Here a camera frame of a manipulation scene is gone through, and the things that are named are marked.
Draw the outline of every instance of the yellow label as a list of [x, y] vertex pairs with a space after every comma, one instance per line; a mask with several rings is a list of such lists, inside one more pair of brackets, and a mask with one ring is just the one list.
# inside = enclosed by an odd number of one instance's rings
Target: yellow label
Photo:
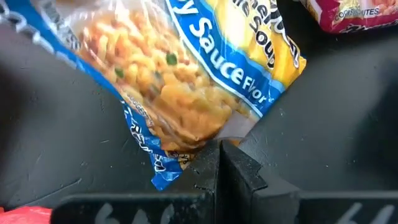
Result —
[[288, 87], [306, 60], [286, 35], [276, 2], [270, 0], [206, 0], [213, 8], [222, 35]]

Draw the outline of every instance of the blue label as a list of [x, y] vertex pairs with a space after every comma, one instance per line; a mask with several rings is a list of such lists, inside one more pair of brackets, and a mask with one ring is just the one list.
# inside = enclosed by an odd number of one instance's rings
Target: blue label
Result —
[[166, 4], [180, 36], [214, 81], [262, 116], [284, 91], [283, 84], [221, 35], [215, 13], [204, 0]]
[[155, 177], [152, 179], [152, 183], [158, 190], [163, 190], [182, 173], [180, 163], [177, 158], [166, 156], [165, 152], [160, 148], [160, 139], [153, 136], [146, 126], [145, 118], [132, 110], [123, 100], [121, 103], [132, 136], [140, 147], [150, 154], [150, 160], [155, 170]]

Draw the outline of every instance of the ramen noodle bag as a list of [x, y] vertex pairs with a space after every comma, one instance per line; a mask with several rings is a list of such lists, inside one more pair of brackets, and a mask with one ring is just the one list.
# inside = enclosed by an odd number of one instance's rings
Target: ramen noodle bag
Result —
[[300, 0], [331, 33], [349, 33], [398, 24], [398, 0]]
[[305, 66], [275, 0], [0, 3], [0, 21], [120, 99], [159, 190], [208, 140], [245, 137]]

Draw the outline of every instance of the plastic packaging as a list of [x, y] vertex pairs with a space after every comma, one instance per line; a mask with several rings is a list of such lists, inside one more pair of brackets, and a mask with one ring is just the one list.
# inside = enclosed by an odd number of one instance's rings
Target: plastic packaging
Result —
[[159, 190], [210, 139], [245, 137], [306, 64], [275, 0], [1, 5], [0, 19], [120, 99]]
[[21, 207], [0, 213], [0, 224], [49, 224], [51, 209], [42, 207]]
[[349, 33], [398, 24], [398, 0], [301, 0], [331, 33]]

